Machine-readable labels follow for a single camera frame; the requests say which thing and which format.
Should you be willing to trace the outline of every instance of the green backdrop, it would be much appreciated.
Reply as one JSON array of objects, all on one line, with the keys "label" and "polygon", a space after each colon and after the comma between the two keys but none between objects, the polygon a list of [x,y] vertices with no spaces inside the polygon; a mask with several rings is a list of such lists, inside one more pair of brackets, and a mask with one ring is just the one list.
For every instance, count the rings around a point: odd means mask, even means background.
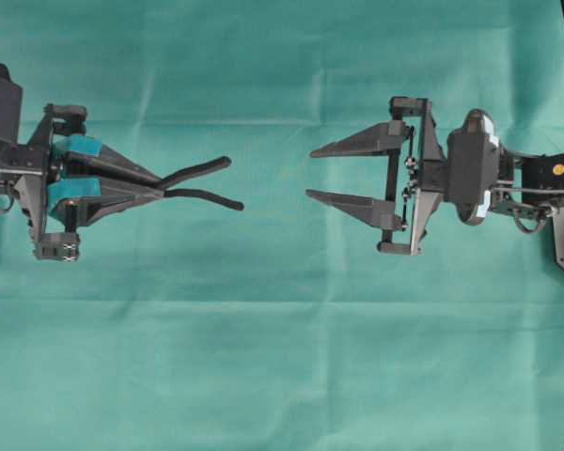
[{"label": "green backdrop", "polygon": [[558,450],[564,273],[549,230],[468,227],[443,205],[421,257],[305,188],[381,196],[384,159],[309,160],[434,101],[506,146],[564,151],[557,0],[0,0],[0,61],[47,102],[243,213],[168,200],[80,229],[37,262],[0,217],[0,451]]}]

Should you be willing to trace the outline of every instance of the teal pad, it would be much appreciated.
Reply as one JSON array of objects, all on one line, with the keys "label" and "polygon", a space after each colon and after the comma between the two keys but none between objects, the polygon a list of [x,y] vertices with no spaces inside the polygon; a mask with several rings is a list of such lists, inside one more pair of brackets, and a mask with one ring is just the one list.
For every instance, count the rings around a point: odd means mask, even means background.
[{"label": "teal pad", "polygon": [[97,178],[64,179],[48,185],[48,214],[63,199],[101,195],[101,183]]},{"label": "teal pad", "polygon": [[68,152],[81,153],[90,157],[101,155],[102,141],[81,134],[72,134],[53,145],[54,155],[63,155]]}]

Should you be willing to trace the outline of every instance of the teal fabric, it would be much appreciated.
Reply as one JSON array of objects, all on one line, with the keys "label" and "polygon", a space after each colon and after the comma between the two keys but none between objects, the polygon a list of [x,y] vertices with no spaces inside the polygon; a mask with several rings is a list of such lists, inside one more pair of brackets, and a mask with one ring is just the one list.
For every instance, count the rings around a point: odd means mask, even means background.
[{"label": "teal fabric", "polygon": [[73,134],[55,142],[53,145],[53,153],[55,155],[75,152],[89,155],[90,157],[98,157],[101,154],[101,149],[102,141],[81,134]]},{"label": "teal fabric", "polygon": [[37,262],[0,217],[0,451],[564,449],[564,273],[549,230],[443,205],[421,257],[305,188],[380,196],[384,159],[308,152],[434,101],[509,148],[564,151],[558,0],[0,0],[25,89],[157,174],[227,154],[167,199]]},{"label": "teal fabric", "polygon": [[101,182],[96,177],[62,179],[48,185],[48,212],[63,199],[101,195]]}]

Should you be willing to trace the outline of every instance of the gripper jaw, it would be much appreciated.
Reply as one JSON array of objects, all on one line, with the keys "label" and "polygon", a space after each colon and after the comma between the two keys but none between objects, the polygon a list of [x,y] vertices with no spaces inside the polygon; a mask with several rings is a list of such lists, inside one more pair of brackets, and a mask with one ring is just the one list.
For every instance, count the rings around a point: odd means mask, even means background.
[{"label": "gripper jaw", "polygon": [[402,120],[391,120],[341,139],[311,152],[311,158],[386,156],[390,150],[401,148],[410,134]]},{"label": "gripper jaw", "polygon": [[[49,103],[26,144],[18,144],[23,89],[0,65],[0,195],[8,196],[27,217],[38,259],[75,261],[79,256],[77,227],[91,226],[116,212],[173,197],[193,197],[228,209],[243,203],[179,183],[230,166],[228,157],[158,177],[102,141],[86,136],[87,110],[79,105]],[[47,232],[47,218],[64,232]]]},{"label": "gripper jaw", "polygon": [[322,204],[344,211],[368,226],[381,230],[402,230],[401,217],[395,214],[395,202],[315,190],[307,190],[306,194]]}]

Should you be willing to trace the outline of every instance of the orange sticker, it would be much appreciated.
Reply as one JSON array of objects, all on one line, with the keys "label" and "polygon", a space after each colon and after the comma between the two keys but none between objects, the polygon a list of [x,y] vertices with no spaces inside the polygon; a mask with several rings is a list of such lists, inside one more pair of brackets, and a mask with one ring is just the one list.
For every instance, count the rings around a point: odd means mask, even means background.
[{"label": "orange sticker", "polygon": [[555,176],[561,176],[563,174],[564,174],[564,164],[561,164],[561,163],[556,164],[554,166],[554,175]]}]

